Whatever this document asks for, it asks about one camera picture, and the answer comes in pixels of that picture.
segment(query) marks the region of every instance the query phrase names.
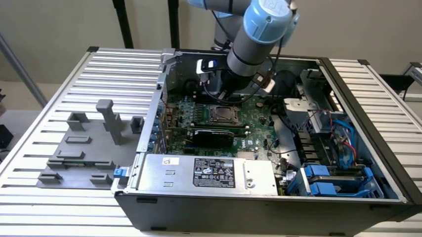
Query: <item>side panel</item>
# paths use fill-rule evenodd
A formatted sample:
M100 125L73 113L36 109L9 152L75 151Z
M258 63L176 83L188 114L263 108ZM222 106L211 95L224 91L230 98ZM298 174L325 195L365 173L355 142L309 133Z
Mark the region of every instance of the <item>side panel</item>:
M397 185L399 186L403 195L406 199L418 205L415 207L418 210L421 209L422 205L422 193L418 189L418 187L414 184L414 181L411 177L409 176L395 154L391 151L391 147L387 145L379 129L377 129L374 123L371 122L370 117L366 114L366 111L363 107L361 106L355 95L353 94L350 88L347 87L346 80L350 80L347 78L347 73L342 74L337 71L333 63L329 59L322 58L323 65L326 69L329 70L330 77L333 78L333 83L335 85L337 93L339 97L342 97L346 106L349 107L351 114L354 115L357 122L363 130L363 133L366 137L369 138L370 144L381 157L381 160L389 170L389 173L391 174L394 181ZM385 101L389 102L390 96L386 94ZM410 216L402 216L399 218L393 219L393 221L402 221Z
M353 236L406 205L115 196L134 227L203 233Z

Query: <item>warning label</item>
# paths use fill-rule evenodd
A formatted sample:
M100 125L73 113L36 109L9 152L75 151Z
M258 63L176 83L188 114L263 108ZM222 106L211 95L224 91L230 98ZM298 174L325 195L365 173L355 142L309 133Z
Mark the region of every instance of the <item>warning label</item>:
M195 158L194 185L196 187L235 188L232 159Z

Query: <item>blue cable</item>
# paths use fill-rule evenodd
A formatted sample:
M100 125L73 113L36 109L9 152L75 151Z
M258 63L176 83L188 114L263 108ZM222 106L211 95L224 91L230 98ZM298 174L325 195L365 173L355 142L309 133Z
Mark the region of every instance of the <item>blue cable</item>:
M351 133L350 145L353 147L355 147L355 129L347 123L345 123L342 120L334 119L333 122L342 125L345 128L347 128L350 130L350 133ZM351 157L351 159L349 159L347 165L351 165L351 162L354 160L354 152L353 151L350 153L350 157Z

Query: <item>wire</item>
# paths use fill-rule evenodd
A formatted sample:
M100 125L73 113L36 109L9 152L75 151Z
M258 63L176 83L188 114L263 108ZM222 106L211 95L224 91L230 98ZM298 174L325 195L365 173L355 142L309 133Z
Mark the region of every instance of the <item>wire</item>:
M286 151L286 152L275 152L275 151L272 150L272 145L274 145L274 143L275 143L276 140L278 140L278 138L271 142L271 145L270 145L270 147L268 147L270 151L271 151L274 154L282 155L282 154L286 154L286 153L290 153L290 152L297 152L297 149L292 149L292 150Z
M224 103L224 104L227 104L227 105L238 105L238 104L242 104L243 102L246 102L246 101L255 95L255 93L256 93L256 92L259 91L259 89L262 88L262 85L263 85L263 84L260 84L260 85L256 87L255 91L254 91L243 100L240 100L240 101L226 101L226 100L222 100L222 99L216 98L214 95L210 94L206 85L204 85L204 92L206 92L207 95L208 95L214 100L216 100L218 102L222 102L222 103Z
M330 132L331 132L331 134L333 134L333 117L331 117L331 111L330 110L326 110L326 109L323 109L323 110L315 110L314 111L314 113L313 113L313 115L309 117L309 119L303 122L303 124L301 125L301 129L303 129L303 126L309 123L309 121L311 120L311 118L314 117L314 115L318 113L318 112L323 112L323 111L326 111L327 113L329 113L329 116L330 116Z
M351 149L351 151L354 152L354 163L357 163L357 149L347 143L347 142L343 142L343 144Z
M274 60L272 60L272 58L270 57L270 55L267 56L267 59L268 59L270 62L271 62L271 67L275 67L275 63L274 63Z
M222 23L220 23L220 21L219 21L219 19L218 19L218 17L216 17L215 12L214 12L214 11L211 11L211 12L212 12L212 16L214 16L214 18L215 18L215 21L216 21L219 27L222 28L222 30L223 30L223 32L224 32L224 34L226 34L227 39L230 40L230 39L231 39L231 35L230 35L230 33L227 32L227 30L224 29L224 27L223 27L223 25L222 25Z
M279 107L280 107L280 105L279 104L272 104L271 106L270 106L270 113L271 113L271 110L272 110L272 107L274 106L278 106L276 107L276 115L278 115L278 117L279 117L279 120L282 120L282 123L283 123L283 125L288 128L288 130L292 132L292 133L295 133L297 131L292 129L292 127L287 124L287 122L284 121L284 119L283 119L283 116L280 115L280 113L279 113Z
M272 164L278 165L278 163L274 160L270 159L268 154L266 155L266 158L267 158L267 160L271 161Z

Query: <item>red cable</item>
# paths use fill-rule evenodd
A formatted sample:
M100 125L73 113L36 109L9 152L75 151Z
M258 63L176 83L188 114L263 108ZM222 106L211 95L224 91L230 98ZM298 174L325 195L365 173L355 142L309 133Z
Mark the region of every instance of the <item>red cable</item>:
M353 150L354 152L354 163L357 163L357 150L355 148L349 144L349 142L343 142L343 144Z

